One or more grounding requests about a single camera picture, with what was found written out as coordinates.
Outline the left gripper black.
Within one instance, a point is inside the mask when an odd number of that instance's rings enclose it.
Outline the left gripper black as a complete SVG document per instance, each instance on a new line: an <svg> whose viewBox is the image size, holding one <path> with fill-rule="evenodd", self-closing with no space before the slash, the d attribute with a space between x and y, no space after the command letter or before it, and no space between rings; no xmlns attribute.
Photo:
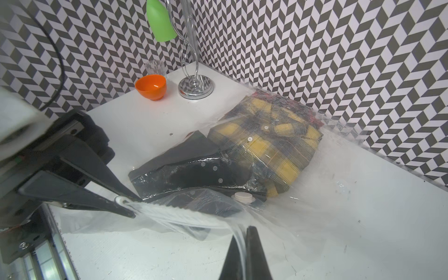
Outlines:
<svg viewBox="0 0 448 280"><path fill-rule="evenodd" d="M107 167L114 156L108 136L91 116L77 110L63 115L41 137L1 161L1 227L23 225L48 202L135 218L133 211L85 189L94 182L141 201Z"/></svg>

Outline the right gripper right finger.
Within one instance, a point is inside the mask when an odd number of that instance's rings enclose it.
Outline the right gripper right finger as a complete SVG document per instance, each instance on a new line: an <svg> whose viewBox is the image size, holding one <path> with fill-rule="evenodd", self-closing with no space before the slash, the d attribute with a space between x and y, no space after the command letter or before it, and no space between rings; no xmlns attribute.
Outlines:
<svg viewBox="0 0 448 280"><path fill-rule="evenodd" d="M246 272L247 280L272 280L266 255L264 254L258 230L249 226L246 232Z"/></svg>

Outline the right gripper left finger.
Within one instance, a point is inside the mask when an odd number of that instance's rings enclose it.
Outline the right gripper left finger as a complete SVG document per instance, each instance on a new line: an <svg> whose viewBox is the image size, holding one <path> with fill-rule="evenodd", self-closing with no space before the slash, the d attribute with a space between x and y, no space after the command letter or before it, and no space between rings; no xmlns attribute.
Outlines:
<svg viewBox="0 0 448 280"><path fill-rule="evenodd" d="M235 237L229 245L219 280L243 280L240 252Z"/></svg>

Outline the clear plastic vacuum bag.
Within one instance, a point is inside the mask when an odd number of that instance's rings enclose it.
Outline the clear plastic vacuum bag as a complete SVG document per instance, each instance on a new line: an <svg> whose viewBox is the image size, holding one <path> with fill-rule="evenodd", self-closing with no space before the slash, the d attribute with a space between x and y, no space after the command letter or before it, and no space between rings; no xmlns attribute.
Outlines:
<svg viewBox="0 0 448 280"><path fill-rule="evenodd" d="M231 91L197 103L126 94L92 113L128 219L52 211L83 280L215 280L255 226L276 280L445 280L448 194L294 101Z"/></svg>

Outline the yellow plaid shirt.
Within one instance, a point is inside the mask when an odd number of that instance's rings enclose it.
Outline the yellow plaid shirt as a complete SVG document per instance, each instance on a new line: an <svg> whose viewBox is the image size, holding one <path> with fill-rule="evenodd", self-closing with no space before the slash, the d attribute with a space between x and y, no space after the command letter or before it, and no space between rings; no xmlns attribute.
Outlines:
<svg viewBox="0 0 448 280"><path fill-rule="evenodd" d="M207 137L238 164L252 166L271 198L290 189L313 159L323 133L293 113L249 95Z"/></svg>

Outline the red black plaid shirt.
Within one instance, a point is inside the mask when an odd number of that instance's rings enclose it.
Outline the red black plaid shirt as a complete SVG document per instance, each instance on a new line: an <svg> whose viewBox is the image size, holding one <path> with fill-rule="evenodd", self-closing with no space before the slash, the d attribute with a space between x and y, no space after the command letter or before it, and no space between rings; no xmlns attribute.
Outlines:
<svg viewBox="0 0 448 280"><path fill-rule="evenodd" d="M324 126L324 123L317 118L316 112L311 108L308 108L307 106L301 104L300 102L285 98L278 94L272 94L263 91L254 92L251 97L266 101L268 103L271 103L272 105L279 106L281 109L285 109L288 112L300 117L304 121L314 126L316 129L320 129L322 126Z"/></svg>

